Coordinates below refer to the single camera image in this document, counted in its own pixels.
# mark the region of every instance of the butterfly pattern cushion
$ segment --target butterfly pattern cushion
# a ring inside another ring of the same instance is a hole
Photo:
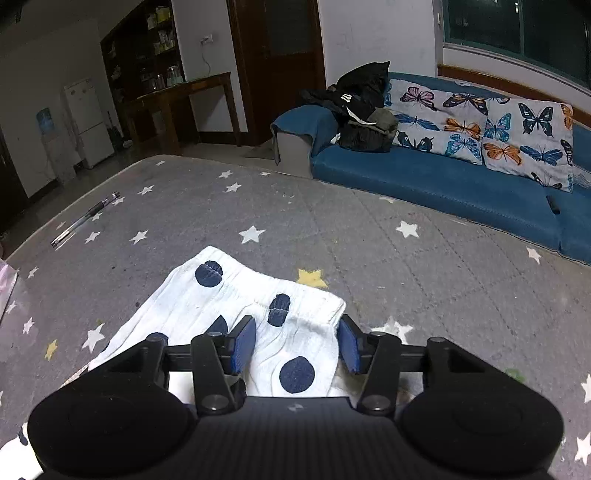
[[[572,107],[520,98],[486,103],[480,140],[486,167],[572,192]]]
[[[391,79],[384,106],[398,119],[395,145],[482,165],[484,99]]]

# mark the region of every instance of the wooden cabinet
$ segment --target wooden cabinet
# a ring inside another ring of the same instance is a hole
[[[101,41],[105,70],[117,114],[123,119],[124,103],[153,92],[158,75],[166,86],[169,67],[177,66],[186,80],[170,0],[145,0],[132,10]],[[193,110],[188,98],[172,106],[174,123],[181,142],[198,140]],[[134,116],[137,138],[144,142],[156,135],[152,113],[138,111]],[[131,137],[125,122],[123,135]]]

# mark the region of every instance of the window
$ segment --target window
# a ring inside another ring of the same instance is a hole
[[[566,0],[444,0],[446,41],[504,53],[590,86],[589,27]]]

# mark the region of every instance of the navy blue dot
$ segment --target navy blue dot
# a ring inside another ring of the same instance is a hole
[[[280,293],[269,305],[269,319],[267,322],[273,327],[280,327],[285,323],[287,313],[290,311],[290,298]]]
[[[195,278],[203,287],[215,287],[222,281],[223,270],[219,263],[207,260],[195,270]]]
[[[221,315],[216,318],[215,322],[211,324],[205,333],[212,332],[219,332],[222,335],[226,335],[228,333],[228,324],[226,323],[226,319]]]
[[[298,356],[281,367],[279,382],[286,392],[301,393],[310,388],[314,376],[312,364],[303,356]]]
[[[27,440],[27,437],[25,437],[25,434],[22,431],[22,427],[21,429],[18,431],[18,439],[20,440],[20,442],[26,447],[27,445],[29,445],[29,441]]]

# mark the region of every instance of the window frame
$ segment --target window frame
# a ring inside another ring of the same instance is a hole
[[[543,62],[540,62],[538,60],[532,59],[527,57],[524,54],[525,51],[525,35],[524,35],[524,19],[523,19],[523,7],[521,5],[521,0],[517,0],[516,3],[518,5],[519,8],[519,39],[520,39],[520,53],[516,53],[514,51],[511,50],[504,50],[502,48],[498,48],[498,47],[493,47],[490,45],[487,45],[485,43],[480,43],[480,42],[474,42],[471,40],[460,40],[458,38],[453,38],[451,33],[450,33],[450,21],[449,21],[449,2],[453,1],[453,0],[442,0],[443,1],[443,40],[446,43],[453,43],[456,45],[465,45],[467,47],[472,47],[472,48],[479,48],[481,50],[487,50],[487,51],[491,51],[493,53],[498,53],[500,55],[505,55],[507,57],[512,57],[514,59],[517,60],[521,60],[525,63],[528,63],[536,68],[542,69],[542,70],[546,70],[554,75],[558,75],[566,80],[569,80],[570,82],[576,83],[580,86],[583,86],[585,89],[589,90],[591,89],[591,27],[589,25],[588,22],[584,21],[584,25],[585,25],[585,33],[586,33],[586,38],[587,38],[587,56],[585,58],[586,60],[586,71],[587,71],[587,81],[585,82],[584,80],[581,80],[577,77],[573,77],[572,75],[569,75],[566,72],[563,72],[562,70],[559,70],[557,68],[554,68],[552,65],[547,65]]]

